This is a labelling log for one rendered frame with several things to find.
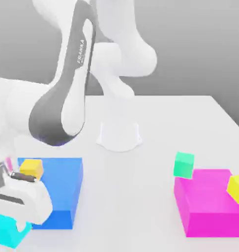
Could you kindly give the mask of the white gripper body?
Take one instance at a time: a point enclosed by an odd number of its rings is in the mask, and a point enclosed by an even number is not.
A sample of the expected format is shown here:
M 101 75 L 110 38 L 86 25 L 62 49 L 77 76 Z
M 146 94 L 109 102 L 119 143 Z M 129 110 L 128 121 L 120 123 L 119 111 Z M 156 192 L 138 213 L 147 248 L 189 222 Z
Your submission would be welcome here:
M 19 223 L 41 225 L 50 216 L 53 205 L 42 181 L 5 179 L 0 188 L 0 215 L 14 218 Z

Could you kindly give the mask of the small cyan cube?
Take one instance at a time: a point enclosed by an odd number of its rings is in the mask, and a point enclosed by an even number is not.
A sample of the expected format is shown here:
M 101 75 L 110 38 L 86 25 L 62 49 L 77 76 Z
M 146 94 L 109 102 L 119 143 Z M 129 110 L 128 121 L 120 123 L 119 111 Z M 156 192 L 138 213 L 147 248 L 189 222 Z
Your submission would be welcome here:
M 15 249 L 32 229 L 32 224 L 27 222 L 23 231 L 19 232 L 16 220 L 0 215 L 0 245 Z

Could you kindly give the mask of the small orange cube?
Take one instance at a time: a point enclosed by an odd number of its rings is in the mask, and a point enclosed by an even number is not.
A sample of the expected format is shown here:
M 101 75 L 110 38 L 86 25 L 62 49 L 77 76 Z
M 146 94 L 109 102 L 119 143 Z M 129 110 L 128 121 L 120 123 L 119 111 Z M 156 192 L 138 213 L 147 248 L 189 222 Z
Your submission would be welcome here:
M 44 173 L 42 160 L 25 159 L 20 165 L 20 172 L 25 175 L 34 176 L 37 180 L 40 180 Z

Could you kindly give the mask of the small green cube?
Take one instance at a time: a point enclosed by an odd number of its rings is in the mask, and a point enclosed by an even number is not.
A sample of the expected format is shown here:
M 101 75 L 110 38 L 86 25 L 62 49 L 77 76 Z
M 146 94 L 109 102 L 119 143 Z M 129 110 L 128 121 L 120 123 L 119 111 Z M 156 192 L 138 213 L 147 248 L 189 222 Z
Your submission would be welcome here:
M 194 155 L 177 152 L 174 164 L 174 176 L 192 179 L 194 169 Z

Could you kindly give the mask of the small yellow cube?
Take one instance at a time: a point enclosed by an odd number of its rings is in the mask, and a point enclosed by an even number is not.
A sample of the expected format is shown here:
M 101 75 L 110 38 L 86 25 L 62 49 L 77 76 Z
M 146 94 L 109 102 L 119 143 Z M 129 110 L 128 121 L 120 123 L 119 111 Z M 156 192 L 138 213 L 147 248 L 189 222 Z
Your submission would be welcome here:
M 229 178 L 227 193 L 239 204 L 239 175 L 233 175 Z

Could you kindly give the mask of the large blue box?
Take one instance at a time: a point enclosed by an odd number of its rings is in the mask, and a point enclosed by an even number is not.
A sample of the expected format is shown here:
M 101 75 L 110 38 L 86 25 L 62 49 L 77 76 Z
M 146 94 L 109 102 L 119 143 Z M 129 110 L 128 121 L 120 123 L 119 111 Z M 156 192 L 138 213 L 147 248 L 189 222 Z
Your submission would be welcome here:
M 52 200 L 53 211 L 34 230 L 68 230 L 74 225 L 81 185 L 83 160 L 80 157 L 41 157 L 44 183 Z

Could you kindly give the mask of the large magenta box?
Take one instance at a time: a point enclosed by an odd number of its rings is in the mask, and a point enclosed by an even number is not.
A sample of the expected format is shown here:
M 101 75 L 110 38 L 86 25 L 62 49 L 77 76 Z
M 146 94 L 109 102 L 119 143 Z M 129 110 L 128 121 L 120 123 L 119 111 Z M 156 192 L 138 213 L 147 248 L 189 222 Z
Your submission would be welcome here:
M 239 204 L 227 193 L 228 169 L 175 177 L 174 196 L 186 237 L 239 237 Z

